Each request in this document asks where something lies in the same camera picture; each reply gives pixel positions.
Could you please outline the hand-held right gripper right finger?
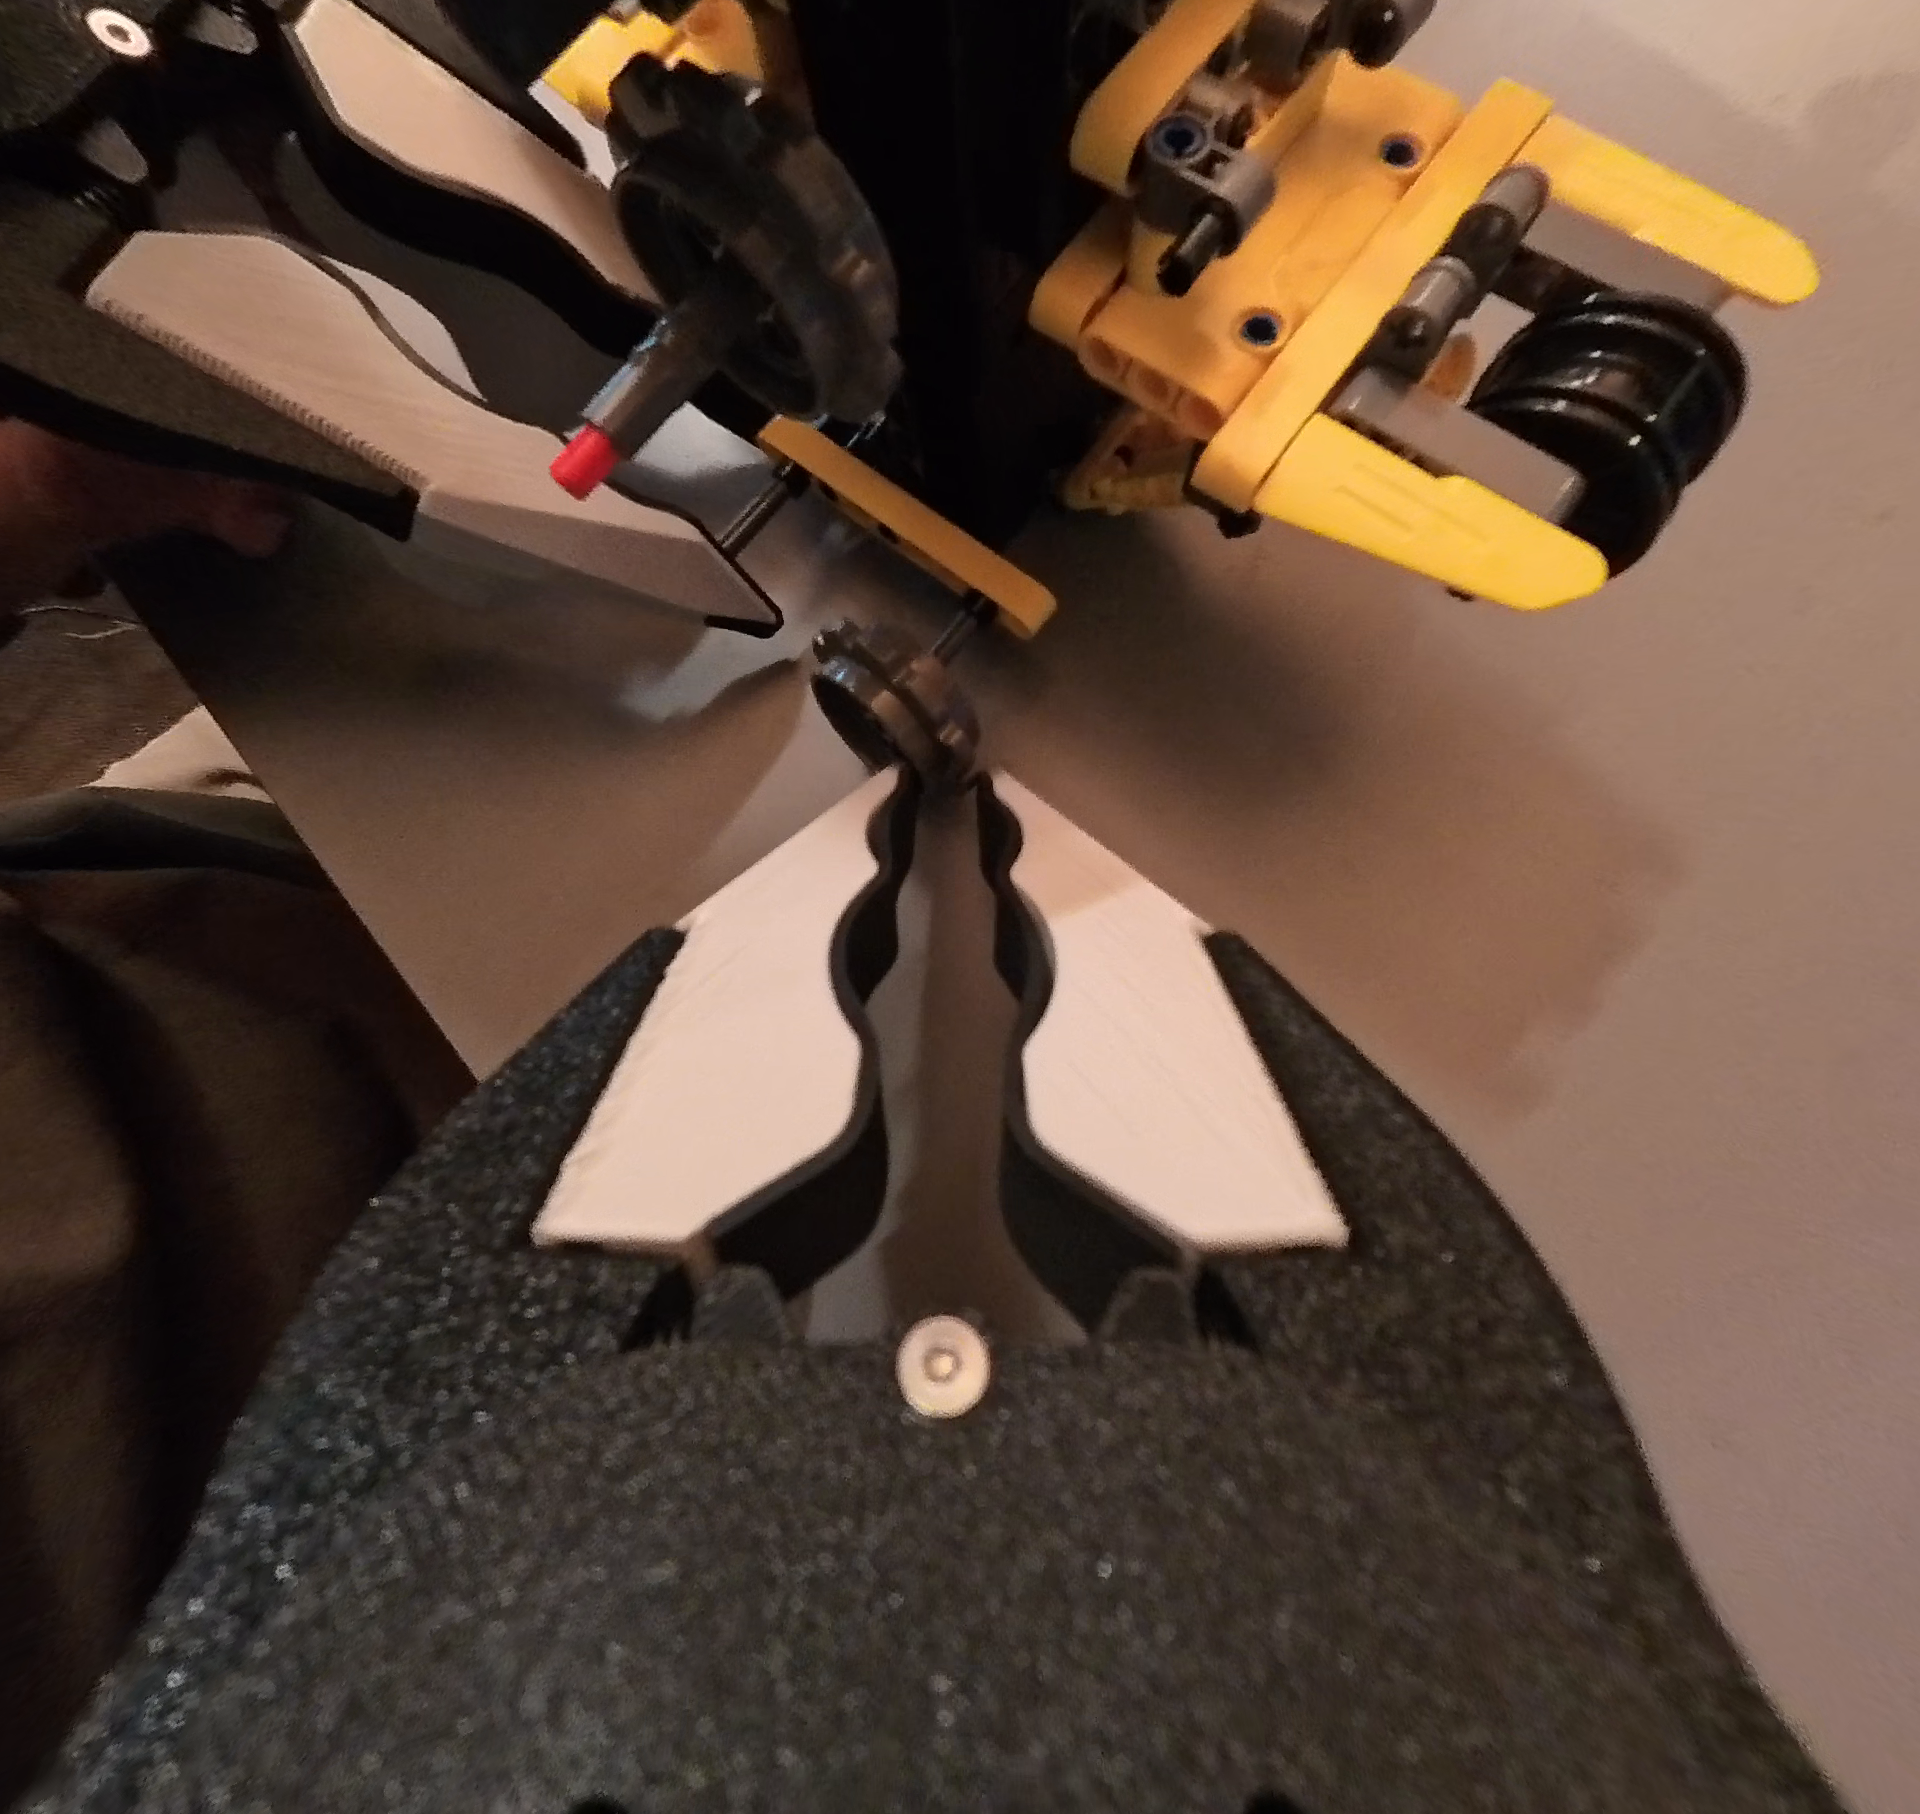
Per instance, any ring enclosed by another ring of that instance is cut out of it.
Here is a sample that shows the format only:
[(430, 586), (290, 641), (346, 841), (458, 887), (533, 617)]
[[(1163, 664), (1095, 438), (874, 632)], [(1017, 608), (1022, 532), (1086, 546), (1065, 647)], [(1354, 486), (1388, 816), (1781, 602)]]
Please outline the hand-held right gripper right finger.
[(1214, 932), (1005, 774), (977, 857), (1017, 1004), (998, 1212), (1068, 1318), (1095, 1336), (1140, 1277), (1190, 1302), (1220, 1259), (1347, 1247)]

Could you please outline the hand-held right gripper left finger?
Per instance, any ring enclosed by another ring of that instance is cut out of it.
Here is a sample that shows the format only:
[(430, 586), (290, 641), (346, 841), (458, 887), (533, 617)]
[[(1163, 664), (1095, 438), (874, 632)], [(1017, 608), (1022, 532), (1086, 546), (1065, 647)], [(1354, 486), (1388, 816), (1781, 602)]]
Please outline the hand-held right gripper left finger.
[(889, 1124), (868, 1004), (901, 951), (920, 784), (870, 775), (676, 923), (530, 1239), (665, 1262), (631, 1344), (730, 1275), (773, 1311), (874, 1235)]

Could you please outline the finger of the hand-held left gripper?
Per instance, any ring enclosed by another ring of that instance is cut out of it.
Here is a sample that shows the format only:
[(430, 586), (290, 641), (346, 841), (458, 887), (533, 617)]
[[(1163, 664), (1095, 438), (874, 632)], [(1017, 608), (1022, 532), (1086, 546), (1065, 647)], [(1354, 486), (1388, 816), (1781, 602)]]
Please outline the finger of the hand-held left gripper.
[(266, 234), (141, 234), (87, 305), (397, 480), (421, 580), (475, 596), (598, 583), (709, 628), (780, 631), (700, 522), (610, 486), (567, 495), (554, 434), (443, 380), (320, 253)]
[(521, 289), (589, 347), (646, 334), (643, 273), (575, 158), (352, 0), (303, 0), (282, 44), (315, 167), (363, 225)]

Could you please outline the yellow brick beam with pins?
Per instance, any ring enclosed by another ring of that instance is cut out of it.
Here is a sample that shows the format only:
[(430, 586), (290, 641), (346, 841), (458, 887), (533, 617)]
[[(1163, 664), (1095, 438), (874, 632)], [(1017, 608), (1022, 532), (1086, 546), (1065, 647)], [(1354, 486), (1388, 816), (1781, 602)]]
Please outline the yellow brick beam with pins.
[(773, 474), (721, 532), (719, 553), (728, 559), (741, 555), (791, 498), (813, 489), (829, 498), (840, 519), (874, 534), (938, 583), (953, 599), (961, 631), (1002, 628), (1017, 638), (1034, 638), (1059, 608), (1055, 595), (879, 474), (862, 453), (862, 444), (879, 428), (879, 417), (868, 420), (840, 443), (801, 417), (774, 416), (756, 434), (756, 447), (768, 458)]

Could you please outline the yellow toy brick vehicle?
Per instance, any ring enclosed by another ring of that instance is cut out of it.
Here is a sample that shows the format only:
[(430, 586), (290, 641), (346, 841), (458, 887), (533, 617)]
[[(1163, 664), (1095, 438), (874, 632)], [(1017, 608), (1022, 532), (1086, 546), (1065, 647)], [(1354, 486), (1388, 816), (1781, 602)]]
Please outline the yellow toy brick vehicle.
[(996, 541), (1028, 492), (1195, 504), (1555, 608), (1742, 420), (1722, 307), (1818, 286), (1548, 95), (1409, 73), (1438, 0), (636, 7), (546, 73), (665, 307), (561, 443), (578, 502), (719, 374), (879, 417), (868, 462)]

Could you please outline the person's left hand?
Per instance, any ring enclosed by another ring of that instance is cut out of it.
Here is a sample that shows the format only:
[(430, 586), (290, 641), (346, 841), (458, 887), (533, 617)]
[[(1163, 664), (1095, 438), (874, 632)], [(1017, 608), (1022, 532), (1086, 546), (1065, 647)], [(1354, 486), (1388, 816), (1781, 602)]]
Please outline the person's left hand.
[(266, 484), (112, 458), (2, 420), (2, 616), (78, 580), (99, 553), (157, 534), (205, 534), (239, 555), (267, 555), (293, 504)]

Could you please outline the person's brown clothing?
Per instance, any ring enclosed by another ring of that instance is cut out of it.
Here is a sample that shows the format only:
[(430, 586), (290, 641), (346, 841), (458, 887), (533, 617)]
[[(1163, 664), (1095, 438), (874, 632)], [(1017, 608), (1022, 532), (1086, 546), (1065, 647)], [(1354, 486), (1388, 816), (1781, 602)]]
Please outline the person's brown clothing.
[(272, 807), (2, 807), (5, 1805), (126, 1650), (327, 1254), (469, 1087)]

